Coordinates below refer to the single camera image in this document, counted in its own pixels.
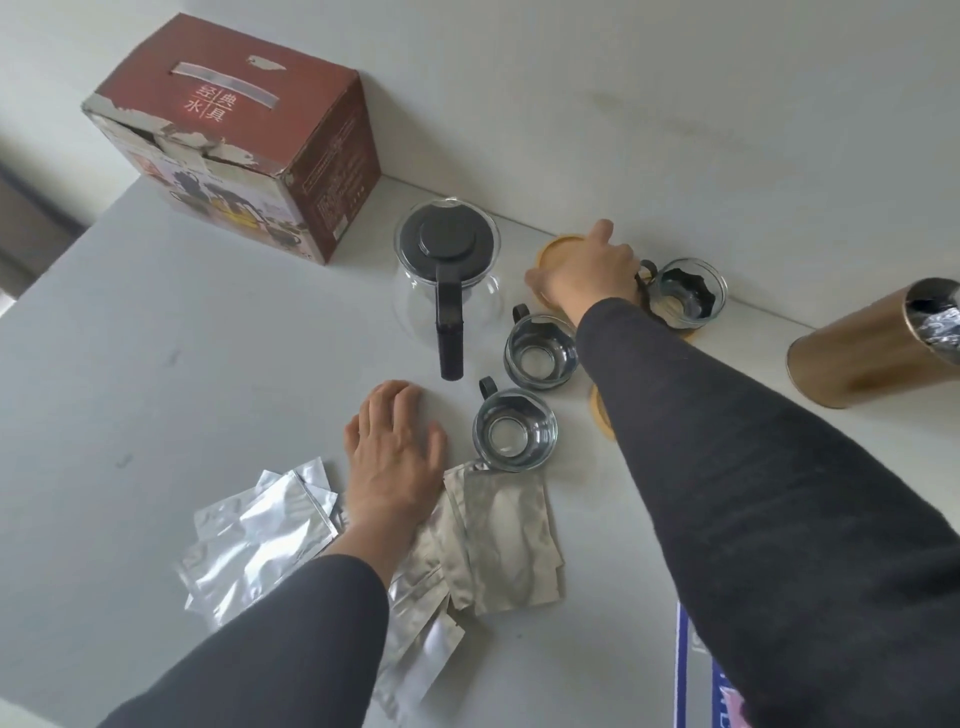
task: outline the black lid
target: black lid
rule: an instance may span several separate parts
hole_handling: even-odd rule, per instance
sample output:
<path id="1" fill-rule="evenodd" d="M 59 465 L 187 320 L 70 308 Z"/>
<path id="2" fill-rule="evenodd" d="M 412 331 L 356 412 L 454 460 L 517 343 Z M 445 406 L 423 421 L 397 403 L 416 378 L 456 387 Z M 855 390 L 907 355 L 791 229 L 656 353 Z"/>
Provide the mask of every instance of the black lid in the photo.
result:
<path id="1" fill-rule="evenodd" d="M 396 231 L 403 267 L 430 282 L 437 281 L 439 263 L 455 266 L 465 283 L 480 279 L 492 267 L 498 247 L 493 220 L 452 198 L 415 207 Z"/>

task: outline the brown tube container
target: brown tube container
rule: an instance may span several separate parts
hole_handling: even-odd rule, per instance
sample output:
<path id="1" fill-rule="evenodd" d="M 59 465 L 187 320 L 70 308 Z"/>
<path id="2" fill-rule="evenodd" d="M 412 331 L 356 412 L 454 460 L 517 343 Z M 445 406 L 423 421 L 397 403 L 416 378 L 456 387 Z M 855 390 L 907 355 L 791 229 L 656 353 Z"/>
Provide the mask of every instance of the brown tube container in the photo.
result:
<path id="1" fill-rule="evenodd" d="M 896 392 L 960 379 L 960 365 L 924 343 L 907 303 L 951 295 L 950 279 L 923 279 L 790 345 L 794 386 L 824 407 L 844 408 Z"/>

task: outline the dark long sleeve shirt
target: dark long sleeve shirt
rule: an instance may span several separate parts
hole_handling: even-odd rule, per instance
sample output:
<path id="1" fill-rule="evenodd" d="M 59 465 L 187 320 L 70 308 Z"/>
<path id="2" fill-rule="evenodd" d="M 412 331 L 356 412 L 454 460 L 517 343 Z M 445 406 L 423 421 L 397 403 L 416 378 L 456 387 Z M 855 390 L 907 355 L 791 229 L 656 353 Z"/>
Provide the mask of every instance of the dark long sleeve shirt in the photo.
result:
<path id="1" fill-rule="evenodd" d="M 960 538 L 936 510 L 626 302 L 588 311 L 577 348 L 755 728 L 960 726 Z M 370 567 L 317 559 L 103 728 L 359 726 L 387 618 Z"/>

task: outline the person's left arm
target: person's left arm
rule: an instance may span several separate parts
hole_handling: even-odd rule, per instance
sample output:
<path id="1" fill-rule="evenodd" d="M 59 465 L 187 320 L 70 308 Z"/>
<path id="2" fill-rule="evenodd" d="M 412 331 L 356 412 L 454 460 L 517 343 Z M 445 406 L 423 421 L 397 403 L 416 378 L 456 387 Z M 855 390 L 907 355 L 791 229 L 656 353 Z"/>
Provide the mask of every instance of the person's left arm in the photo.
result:
<path id="1" fill-rule="evenodd" d="M 385 586 L 443 486 L 446 439 L 415 437 L 420 388 L 381 384 L 344 431 L 350 526 L 101 728 L 363 724 L 387 633 Z"/>

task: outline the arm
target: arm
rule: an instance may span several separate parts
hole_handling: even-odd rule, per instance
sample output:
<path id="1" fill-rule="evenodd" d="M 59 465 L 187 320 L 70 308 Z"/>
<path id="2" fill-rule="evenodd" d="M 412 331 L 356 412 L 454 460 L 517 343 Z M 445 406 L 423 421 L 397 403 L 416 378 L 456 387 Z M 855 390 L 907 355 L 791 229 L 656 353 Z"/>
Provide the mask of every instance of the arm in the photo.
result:
<path id="1" fill-rule="evenodd" d="M 960 725 L 960 540 L 943 517 L 619 300 L 629 283 L 553 282 L 680 599 L 755 728 Z"/>
<path id="2" fill-rule="evenodd" d="M 429 426 L 425 456 L 413 435 L 419 397 L 386 382 L 347 425 L 347 533 L 101 728 L 363 723 L 387 633 L 384 587 L 443 487 L 443 431 Z"/>

